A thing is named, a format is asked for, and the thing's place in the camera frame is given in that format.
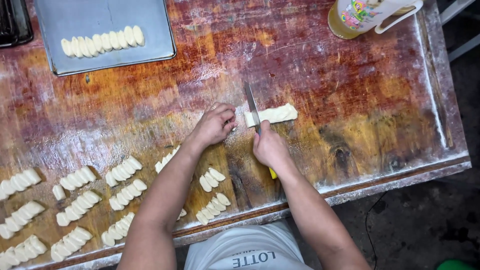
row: yellow knife handle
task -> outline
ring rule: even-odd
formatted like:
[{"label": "yellow knife handle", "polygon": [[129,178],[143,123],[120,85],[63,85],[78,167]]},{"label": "yellow knife handle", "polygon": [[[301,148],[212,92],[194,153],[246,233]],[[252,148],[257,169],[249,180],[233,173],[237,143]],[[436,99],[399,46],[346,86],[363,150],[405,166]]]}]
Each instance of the yellow knife handle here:
[{"label": "yellow knife handle", "polygon": [[272,168],[268,168],[270,170],[270,174],[272,175],[272,179],[276,179],[278,178],[278,176],[276,175],[276,173],[272,170]]}]

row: green object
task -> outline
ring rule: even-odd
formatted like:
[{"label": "green object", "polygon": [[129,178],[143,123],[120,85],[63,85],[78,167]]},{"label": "green object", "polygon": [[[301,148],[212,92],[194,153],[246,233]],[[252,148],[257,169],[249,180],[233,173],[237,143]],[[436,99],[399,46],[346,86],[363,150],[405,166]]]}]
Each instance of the green object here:
[{"label": "green object", "polygon": [[446,260],[444,261],[437,270],[478,270],[471,267],[470,265],[464,263],[461,260]]}]

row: black cable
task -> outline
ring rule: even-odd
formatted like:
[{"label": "black cable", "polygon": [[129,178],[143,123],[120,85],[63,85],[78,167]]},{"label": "black cable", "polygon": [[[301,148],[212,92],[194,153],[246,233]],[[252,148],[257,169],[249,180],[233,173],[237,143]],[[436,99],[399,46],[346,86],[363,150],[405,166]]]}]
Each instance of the black cable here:
[{"label": "black cable", "polygon": [[368,232],[368,228],[367,228],[367,218],[368,218],[368,214],[370,214],[370,211],[373,209],[373,207],[375,207],[375,205],[377,205],[377,203],[385,196],[385,194],[387,194],[387,192],[388,192],[388,191],[385,191],[385,192],[380,196],[380,198],[378,198],[378,200],[372,205],[372,207],[370,207],[370,209],[369,209],[368,212],[367,212],[367,215],[365,216],[365,230],[367,231],[368,240],[370,241],[370,245],[372,245],[373,255],[374,255],[374,258],[375,258],[375,266],[373,267],[373,270],[375,270],[375,269],[377,268],[377,253],[375,252],[375,247],[373,246],[372,239],[370,238],[370,233]]}]

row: metal baking tray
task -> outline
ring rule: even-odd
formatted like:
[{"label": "metal baking tray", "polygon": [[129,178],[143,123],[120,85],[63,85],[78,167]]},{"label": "metal baking tray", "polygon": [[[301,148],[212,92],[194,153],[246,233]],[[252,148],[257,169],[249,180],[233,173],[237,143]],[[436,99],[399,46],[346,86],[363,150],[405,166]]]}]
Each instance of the metal baking tray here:
[{"label": "metal baking tray", "polygon": [[[35,9],[50,69],[57,76],[172,59],[177,54],[163,0],[36,0]],[[138,25],[145,46],[112,50],[93,58],[70,58],[62,38],[92,37]]]}]

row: wooden work surface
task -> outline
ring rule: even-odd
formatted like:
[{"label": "wooden work surface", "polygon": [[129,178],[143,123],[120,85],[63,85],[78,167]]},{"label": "wooden work surface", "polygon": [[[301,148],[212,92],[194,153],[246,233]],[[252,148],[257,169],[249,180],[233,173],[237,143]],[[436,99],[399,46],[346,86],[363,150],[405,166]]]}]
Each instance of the wooden work surface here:
[{"label": "wooden work surface", "polygon": [[[32,199],[47,210],[12,239],[0,240],[0,250],[33,233],[50,247],[79,225],[95,236],[81,251],[62,263],[53,263],[47,252],[22,265],[56,269],[121,252],[123,241],[107,248],[99,236],[135,212],[143,195],[117,212],[108,198],[135,178],[150,185],[154,164],[215,101],[237,107],[239,126],[202,155],[184,207],[188,214],[175,228],[176,245],[283,217],[288,206],[281,185],[252,154],[255,130],[242,117],[249,111],[243,80],[260,110],[286,102],[297,108],[297,120],[273,129],[287,138],[298,168],[331,204],[469,168],[436,4],[428,0],[384,34],[354,40],[330,32],[332,4],[168,0],[174,59],[56,77],[29,1],[35,40],[0,50],[0,179],[33,166],[43,182],[0,202],[0,222]],[[130,154],[144,168],[109,188],[107,170]],[[84,165],[102,179],[56,202],[52,186]],[[214,191],[232,205],[201,226],[195,213],[212,193],[201,189],[198,177],[210,166],[227,176]],[[88,189],[103,201],[59,227],[55,214]]]}]

